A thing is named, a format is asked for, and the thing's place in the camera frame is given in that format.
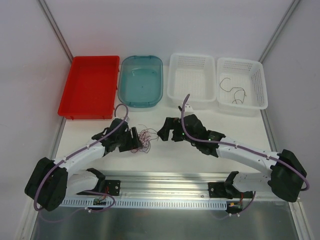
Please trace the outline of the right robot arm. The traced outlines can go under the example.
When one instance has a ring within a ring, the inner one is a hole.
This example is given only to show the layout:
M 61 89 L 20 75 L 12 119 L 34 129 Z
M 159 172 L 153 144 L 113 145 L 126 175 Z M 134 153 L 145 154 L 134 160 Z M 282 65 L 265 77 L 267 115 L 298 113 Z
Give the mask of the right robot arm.
M 287 149 L 282 152 L 252 149 L 223 133 L 206 129 L 195 114 L 183 118 L 167 117 L 157 132 L 162 141 L 187 141 L 202 154 L 236 161 L 256 173 L 232 171 L 223 187 L 227 198 L 241 192 L 272 192 L 278 198 L 294 203 L 301 191 L 309 188 L 307 172 L 295 154 Z

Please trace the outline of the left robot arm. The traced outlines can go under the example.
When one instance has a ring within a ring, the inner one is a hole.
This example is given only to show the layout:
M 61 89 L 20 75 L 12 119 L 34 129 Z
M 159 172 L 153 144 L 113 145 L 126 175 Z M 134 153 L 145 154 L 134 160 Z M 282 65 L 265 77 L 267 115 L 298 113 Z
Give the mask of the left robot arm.
M 142 147 L 136 127 L 129 127 L 124 119 L 115 118 L 109 127 L 95 134 L 76 151 L 67 156 L 40 159 L 24 192 L 33 199 L 39 212 L 55 210 L 66 195 L 87 190 L 99 195 L 105 189 L 105 177 L 94 168 L 82 171 L 89 163 L 119 150 L 127 152 Z

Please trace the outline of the white perforated basket left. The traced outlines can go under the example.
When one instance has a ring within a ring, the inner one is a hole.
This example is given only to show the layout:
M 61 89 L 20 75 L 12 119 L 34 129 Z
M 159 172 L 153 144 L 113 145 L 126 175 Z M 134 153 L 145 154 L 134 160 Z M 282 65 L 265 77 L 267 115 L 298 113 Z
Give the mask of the white perforated basket left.
M 206 109 L 214 103 L 216 94 L 215 59 L 209 55 L 174 53 L 170 56 L 167 96 L 174 105 L 187 103 L 196 109 Z

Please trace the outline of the white perforated basket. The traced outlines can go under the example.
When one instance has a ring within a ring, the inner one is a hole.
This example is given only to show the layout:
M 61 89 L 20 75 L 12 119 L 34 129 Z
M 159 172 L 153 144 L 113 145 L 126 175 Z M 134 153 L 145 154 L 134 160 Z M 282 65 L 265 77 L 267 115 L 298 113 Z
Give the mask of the white perforated basket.
M 217 60 L 216 99 L 219 109 L 238 116 L 254 116 L 268 107 L 263 65 L 254 60 Z
M 214 103 L 216 94 L 215 59 L 209 55 L 174 53 L 170 56 L 167 96 L 174 105 L 187 103 L 196 109 L 206 109 Z

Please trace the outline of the teal transparent plastic bin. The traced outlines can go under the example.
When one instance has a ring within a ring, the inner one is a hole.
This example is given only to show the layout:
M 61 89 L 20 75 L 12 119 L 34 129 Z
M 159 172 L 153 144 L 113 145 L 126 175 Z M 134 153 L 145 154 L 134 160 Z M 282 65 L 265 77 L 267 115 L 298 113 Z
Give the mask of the teal transparent plastic bin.
M 162 60 L 154 55 L 133 55 L 123 60 L 117 96 L 130 108 L 155 107 L 163 97 Z

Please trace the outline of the red plastic tray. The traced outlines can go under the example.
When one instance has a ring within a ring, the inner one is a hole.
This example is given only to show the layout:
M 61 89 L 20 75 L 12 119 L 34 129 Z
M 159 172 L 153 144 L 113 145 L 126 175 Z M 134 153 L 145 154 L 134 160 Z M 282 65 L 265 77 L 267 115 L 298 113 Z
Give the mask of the red plastic tray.
M 68 120 L 112 119 L 119 63 L 117 55 L 74 57 L 58 115 Z

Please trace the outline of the white perforated basket right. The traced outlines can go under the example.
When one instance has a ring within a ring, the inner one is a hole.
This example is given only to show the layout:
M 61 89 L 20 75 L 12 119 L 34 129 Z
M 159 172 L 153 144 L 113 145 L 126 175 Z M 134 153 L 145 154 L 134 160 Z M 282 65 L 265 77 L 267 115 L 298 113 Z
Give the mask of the white perforated basket right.
M 216 99 L 219 109 L 238 116 L 254 116 L 268 107 L 263 65 L 254 60 L 217 60 Z

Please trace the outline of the aluminium mounting rail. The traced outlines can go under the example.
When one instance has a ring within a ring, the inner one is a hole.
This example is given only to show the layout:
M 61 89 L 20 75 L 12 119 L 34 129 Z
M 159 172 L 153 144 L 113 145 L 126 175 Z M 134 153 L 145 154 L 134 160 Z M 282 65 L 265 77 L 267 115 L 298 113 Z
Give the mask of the aluminium mounting rail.
M 130 199 L 208 200 L 209 182 L 226 173 L 174 173 L 103 170 L 107 180 L 119 180 L 119 197 Z

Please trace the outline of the left aluminium frame post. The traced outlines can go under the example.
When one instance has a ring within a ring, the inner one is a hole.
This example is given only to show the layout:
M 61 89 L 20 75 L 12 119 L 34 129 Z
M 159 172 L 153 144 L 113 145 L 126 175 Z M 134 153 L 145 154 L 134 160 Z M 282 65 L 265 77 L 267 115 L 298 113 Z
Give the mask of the left aluminium frame post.
M 48 23 L 49 23 L 55 37 L 57 38 L 64 54 L 66 55 L 68 61 L 70 63 L 72 63 L 74 56 L 73 56 L 65 38 L 64 38 L 56 20 L 55 20 L 54 15 L 52 14 L 52 11 L 50 10 L 49 5 L 47 4 L 47 1 L 46 0 L 36 0 L 36 2 L 38 3 L 39 7 L 41 8 L 46 20 L 48 21 Z

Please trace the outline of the aluminium frame post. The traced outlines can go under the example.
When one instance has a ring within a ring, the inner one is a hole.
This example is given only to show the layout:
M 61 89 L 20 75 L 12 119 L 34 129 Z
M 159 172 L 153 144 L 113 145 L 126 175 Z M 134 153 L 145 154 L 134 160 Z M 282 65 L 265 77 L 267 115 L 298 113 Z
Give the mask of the aluminium frame post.
M 289 7 L 285 11 L 283 17 L 281 18 L 279 24 L 277 25 L 275 31 L 273 32 L 271 38 L 269 39 L 267 45 L 265 46 L 263 52 L 261 53 L 258 62 L 261 64 L 264 63 L 270 52 L 272 51 L 273 47 L 276 45 L 277 40 L 279 39 L 281 33 L 285 29 L 288 21 L 291 19 L 292 15 L 295 13 L 297 7 L 300 5 L 301 0 L 292 0 Z
M 55 20 L 54 15 L 52 14 L 52 11 L 50 10 L 49 5 L 47 4 L 47 1 L 46 0 L 36 0 L 36 2 L 38 3 L 39 7 L 41 8 L 46 20 L 48 21 L 48 23 L 49 23 L 55 37 L 57 38 L 64 54 L 66 55 L 68 61 L 70 63 L 72 63 L 74 56 L 73 56 L 65 38 L 64 38 L 56 20 Z

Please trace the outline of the right aluminium frame post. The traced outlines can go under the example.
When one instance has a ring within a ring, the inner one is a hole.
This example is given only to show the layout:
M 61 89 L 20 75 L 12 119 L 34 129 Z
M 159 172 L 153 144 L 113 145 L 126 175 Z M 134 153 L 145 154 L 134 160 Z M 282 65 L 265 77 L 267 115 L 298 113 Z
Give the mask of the right aluminium frame post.
M 300 5 L 301 0 L 292 0 L 289 7 L 285 11 L 283 17 L 281 18 L 279 24 L 277 25 L 275 31 L 273 32 L 271 38 L 269 39 L 267 45 L 265 46 L 263 52 L 261 53 L 258 62 L 261 64 L 264 63 L 270 52 L 272 51 L 273 47 L 276 45 L 277 40 L 279 39 L 281 33 L 285 29 L 288 21 L 291 19 L 292 15 L 295 13 L 297 7 Z

